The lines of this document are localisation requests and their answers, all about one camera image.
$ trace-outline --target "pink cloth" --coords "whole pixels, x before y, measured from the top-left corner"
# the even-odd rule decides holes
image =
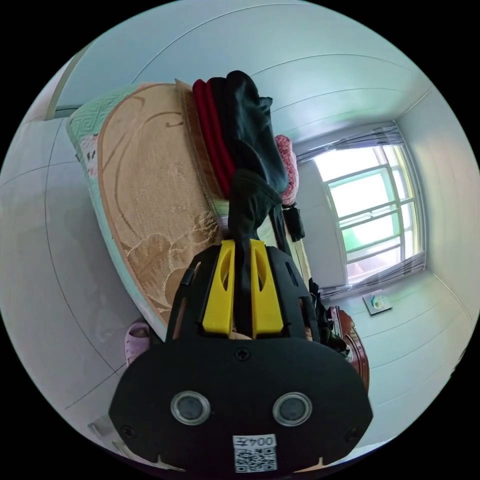
[[[282,203],[286,206],[293,205],[299,191],[299,170],[297,168],[297,156],[292,149],[292,141],[285,135],[275,137],[276,146],[288,174],[288,187],[281,194]]]

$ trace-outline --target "yellow plastic part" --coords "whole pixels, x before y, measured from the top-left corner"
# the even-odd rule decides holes
[[[253,338],[279,334],[284,322],[265,244],[251,239],[250,255]]]
[[[221,243],[210,293],[203,316],[203,329],[210,334],[230,336],[234,314],[235,242]]]

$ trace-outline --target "pink slipper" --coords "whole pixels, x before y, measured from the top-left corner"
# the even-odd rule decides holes
[[[140,329],[146,330],[148,332],[148,336],[137,337],[132,335],[132,332]],[[149,348],[150,330],[148,324],[142,320],[132,323],[125,335],[126,366],[129,367],[133,360],[135,360],[142,353],[146,352]]]

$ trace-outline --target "window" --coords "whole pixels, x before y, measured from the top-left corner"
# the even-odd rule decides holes
[[[416,198],[402,146],[333,150],[314,160],[343,239],[349,284],[421,251]]]

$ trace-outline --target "window frame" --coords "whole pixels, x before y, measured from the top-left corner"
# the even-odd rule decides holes
[[[375,147],[372,147],[372,148],[373,148],[373,151],[375,152],[375,155],[377,156],[378,165],[373,166],[373,167],[369,167],[369,168],[365,168],[365,169],[362,169],[362,170],[358,170],[358,171],[355,171],[353,173],[349,173],[349,174],[346,174],[346,175],[342,175],[340,177],[331,178],[328,181],[322,181],[322,187],[323,187],[324,192],[326,194],[331,212],[333,214],[335,223],[337,225],[337,238],[338,238],[339,244],[341,245],[340,251],[341,251],[342,260],[343,260],[345,278],[346,278],[347,282],[349,282],[349,276],[348,276],[348,270],[347,270],[347,265],[349,265],[349,264],[353,264],[353,263],[359,262],[361,260],[365,260],[365,259],[368,259],[368,258],[375,257],[376,255],[382,254],[384,252],[389,252],[390,250],[398,249],[399,247],[400,247],[400,262],[403,262],[405,260],[405,256],[406,256],[405,232],[409,232],[409,231],[413,232],[413,241],[414,241],[413,251],[414,252],[415,251],[418,251],[418,252],[425,251],[424,212],[423,212],[422,198],[421,198],[421,195],[420,195],[420,188],[418,186],[416,172],[413,171],[413,168],[411,166],[411,159],[410,159],[410,155],[409,155],[409,152],[408,152],[408,149],[406,148],[406,146],[405,145],[392,145],[392,146],[393,147],[398,147],[399,150],[400,150],[400,156],[397,155],[397,153],[395,152],[397,165],[394,165],[392,167],[390,165],[390,163],[388,162],[387,154],[385,153],[383,147],[382,146],[375,146]],[[372,175],[374,175],[373,172],[381,172],[382,170],[386,170],[386,172],[387,172],[387,175],[388,175],[388,178],[389,178],[389,181],[390,181],[390,184],[391,184],[391,188],[393,190],[394,200],[389,201],[389,202],[384,203],[384,204],[376,205],[372,208],[368,208],[368,209],[361,210],[361,211],[358,211],[358,212],[355,212],[355,213],[351,213],[349,215],[339,217],[338,212],[337,212],[337,208],[335,206],[335,202],[334,202],[334,199],[333,199],[333,196],[332,196],[331,185],[332,184],[337,184],[336,186],[342,185],[344,182],[347,183],[349,179],[353,179],[354,177],[359,177],[359,176],[361,177],[361,175],[368,174],[368,173],[372,173]],[[408,198],[405,198],[403,200],[400,199],[400,194],[399,194],[399,190],[397,188],[397,183],[395,182],[394,171],[398,171],[400,173],[400,179],[401,179],[402,187],[405,191],[405,194],[408,196]],[[414,215],[415,218],[411,219],[411,226],[409,228],[405,229],[402,206],[407,205],[407,204],[412,204],[413,205],[414,212],[415,212],[415,215]],[[379,215],[374,215],[375,211],[378,211],[380,209],[384,209],[384,208],[387,208],[387,207],[395,207],[395,208],[392,208],[385,213],[382,213],[382,214],[379,214]],[[358,217],[358,216],[369,214],[369,213],[371,214],[371,216],[367,219],[363,219],[363,220],[358,221],[358,222],[354,222],[354,223],[351,223],[351,224],[341,226],[341,222],[343,222],[345,220],[348,220],[349,218],[354,218],[354,217]],[[352,228],[352,227],[355,227],[355,226],[358,226],[358,225],[366,224],[366,223],[371,222],[373,220],[380,219],[380,218],[383,218],[383,217],[387,217],[387,216],[390,216],[390,215],[395,214],[395,213],[398,214],[398,221],[399,221],[399,232],[398,232],[398,234],[392,235],[388,238],[382,238],[381,240],[377,240],[375,242],[372,242],[372,243],[369,243],[369,244],[366,244],[366,245],[362,245],[361,247],[355,248],[353,250],[349,250],[348,253],[356,252],[358,250],[363,250],[363,249],[369,248],[369,247],[373,247],[375,245],[381,244],[383,242],[386,242],[388,240],[392,240],[392,239],[395,239],[395,238],[400,238],[400,243],[396,244],[394,246],[390,246],[388,248],[384,248],[382,250],[376,251],[374,253],[364,255],[362,257],[358,257],[358,258],[354,258],[352,260],[348,260],[347,248],[346,248],[345,241],[344,241],[344,238],[343,238],[343,233],[342,233],[343,230],[346,230],[346,229],[349,229],[349,228]]]

